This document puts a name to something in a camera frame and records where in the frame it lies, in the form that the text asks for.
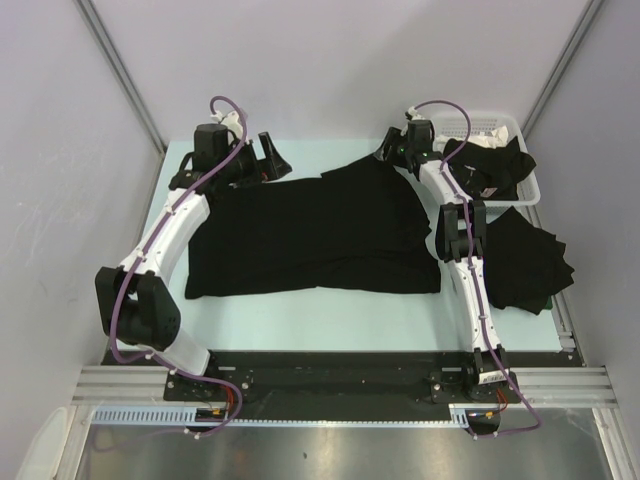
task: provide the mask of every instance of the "metal floor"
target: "metal floor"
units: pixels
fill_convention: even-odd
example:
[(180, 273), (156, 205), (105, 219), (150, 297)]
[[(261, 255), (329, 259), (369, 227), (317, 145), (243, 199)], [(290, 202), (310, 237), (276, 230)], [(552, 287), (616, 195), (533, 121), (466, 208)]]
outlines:
[[(612, 479), (590, 409), (542, 410), (531, 433), (473, 441), (458, 429), (233, 427), (207, 439), (91, 427), (77, 480)], [(506, 412), (503, 428), (531, 422)], [(116, 444), (126, 446), (100, 453)]]

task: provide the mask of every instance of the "folded black shirt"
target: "folded black shirt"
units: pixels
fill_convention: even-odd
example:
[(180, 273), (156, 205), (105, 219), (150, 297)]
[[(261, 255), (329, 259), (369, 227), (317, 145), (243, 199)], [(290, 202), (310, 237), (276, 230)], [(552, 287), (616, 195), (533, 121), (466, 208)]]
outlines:
[(373, 156), (321, 178), (238, 188), (189, 242), (185, 296), (317, 286), (439, 292), (429, 232), (411, 185)]
[(549, 296), (573, 284), (566, 245), (531, 225), (515, 208), (487, 225), (485, 284), (489, 302), (540, 313)]

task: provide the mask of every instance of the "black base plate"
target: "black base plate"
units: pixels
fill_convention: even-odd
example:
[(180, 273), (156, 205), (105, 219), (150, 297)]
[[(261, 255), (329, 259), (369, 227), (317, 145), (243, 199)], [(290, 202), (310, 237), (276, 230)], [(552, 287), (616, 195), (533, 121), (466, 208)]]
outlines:
[[(518, 379), (513, 372), (509, 377), (518, 385)], [(486, 385), (466, 385), (462, 372), (431, 372), (431, 400), (433, 403), (476, 403), (496, 404), (498, 402), (498, 390), (506, 397), (509, 403), (520, 403), (520, 398), (511, 390), (506, 381), (488, 383)]]

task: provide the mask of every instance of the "black cloth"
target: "black cloth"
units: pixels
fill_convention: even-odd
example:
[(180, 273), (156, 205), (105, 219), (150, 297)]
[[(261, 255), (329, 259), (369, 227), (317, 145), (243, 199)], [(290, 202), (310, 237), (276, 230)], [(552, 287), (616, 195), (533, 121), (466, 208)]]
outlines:
[(565, 249), (555, 235), (534, 227), (513, 207), (488, 224), (484, 260), (491, 305), (539, 314), (549, 296), (573, 284)]
[(317, 286), (439, 292), (429, 232), (413, 188), (373, 156), (321, 178), (238, 188), (189, 242), (185, 296)]
[[(444, 155), (449, 155), (461, 143), (450, 139), (444, 147)], [(535, 166), (531, 155), (520, 151), (517, 137), (506, 147), (498, 148), (467, 143), (449, 160), (453, 177), (476, 200), (518, 200), (516, 187)]]

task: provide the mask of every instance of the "metal frame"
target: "metal frame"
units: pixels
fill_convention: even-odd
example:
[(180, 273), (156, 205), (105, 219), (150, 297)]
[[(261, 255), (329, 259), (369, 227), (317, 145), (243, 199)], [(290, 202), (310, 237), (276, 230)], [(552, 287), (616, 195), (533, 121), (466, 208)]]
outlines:
[[(614, 408), (616, 398), (604, 368), (513, 368), (522, 393), (536, 408)], [(72, 405), (165, 407), (202, 406), (202, 402), (163, 399), (164, 367), (85, 367)], [(224, 403), (214, 406), (223, 407)]]
[(549, 103), (549, 99), (553, 95), (553, 92), (556, 90), (557, 86), (560, 84), (560, 81), (567, 71), (569, 64), (578, 52), (582, 41), (585, 39), (587, 33), (591, 29), (591, 26), (593, 25), (593, 22), (595, 21), (598, 13), (601, 11), (605, 3), (606, 0), (589, 0), (589, 3), (582, 11), (582, 15), (578, 19), (576, 26), (571, 32), (569, 40), (562, 50), (562, 53), (558, 57), (558, 61), (553, 66), (551, 74), (549, 75), (549, 78), (545, 83), (545, 86), (542, 88), (540, 95), (538, 95), (538, 98), (533, 104), (531, 112), (522, 125), (522, 135), (525, 139), (531, 133), (531, 130), (540, 119), (540, 115)]
[(149, 137), (149, 140), (151, 140), (151, 143), (153, 143), (153, 146), (158, 153), (164, 157), (164, 154), (167, 151), (167, 145), (162, 140), (160, 131), (153, 121), (144, 100), (142, 100), (142, 96), (133, 82), (127, 67), (122, 61), (122, 57), (113, 43), (113, 40), (111, 39), (98, 10), (93, 4), (93, 1), (74, 0), (74, 3), (78, 7), (80, 15), (93, 35), (100, 51), (103, 53), (104, 58), (109, 64), (109, 68), (111, 68), (111, 71), (115, 75), (116, 80), (122, 88), (122, 92), (127, 97), (134, 114), (138, 117), (138, 120)]
[[(74, 2), (151, 142), (158, 152), (164, 155), (166, 145), (95, 5), (92, 0), (74, 0)], [(539, 120), (604, 4), (605, 0), (590, 0), (583, 10), (523, 124), (525, 138)], [(523, 213), (528, 216), (533, 225), (540, 226), (538, 212), (534, 207), (527, 207)], [(569, 304), (563, 294), (554, 298), (554, 307), (554, 320), (556, 320), (564, 351), (571, 355), (577, 349), (578, 353), (581, 353), (579, 343), (574, 336)], [(637, 473), (639, 471), (637, 459), (628, 447), (629, 439), (604, 368), (514, 368), (513, 370), (518, 375), (523, 394), (536, 408), (592, 408), (614, 478), (616, 480), (640, 478)], [(75, 479), (93, 414), (100, 405), (137, 405), (150, 410), (166, 407), (168, 404), (175, 406), (175, 402), (165, 402), (162, 398), (166, 374), (167, 371), (162, 367), (102, 366), (83, 369), (72, 401), (73, 422), (56, 479)], [(193, 407), (201, 404), (181, 402), (178, 405)], [(452, 407), (464, 408), (465, 405), (452, 405)], [(514, 405), (512, 408), (522, 408), (522, 406)], [(269, 425), (273, 424), (282, 425), (281, 422), (269, 422)]]
[[(637, 480), (638, 464), (629, 449), (629, 439), (620, 416), (613, 388), (605, 368), (514, 368), (518, 375), (521, 391), (535, 408), (590, 408), (593, 411), (601, 441), (615, 480)], [(127, 424), (154, 423), (149, 416), (126, 416), (126, 406), (133, 412), (162, 412), (168, 406), (196, 407), (201, 403), (166, 402), (163, 392), (167, 370), (163, 367), (98, 366), (82, 370), (72, 405), (75, 415), (64, 450), (57, 480), (73, 480), (80, 466), (80, 460), (87, 439), (89, 426), (96, 409), (102, 405), (122, 405), (119, 420)], [(377, 428), (450, 428), (464, 425), (460, 412), (477, 405), (451, 404), (451, 422), (413, 422), (406, 425), (398, 422), (286, 422), (286, 421), (240, 421), (235, 426), (266, 427), (377, 427)], [(512, 405), (511, 408), (523, 408)]]

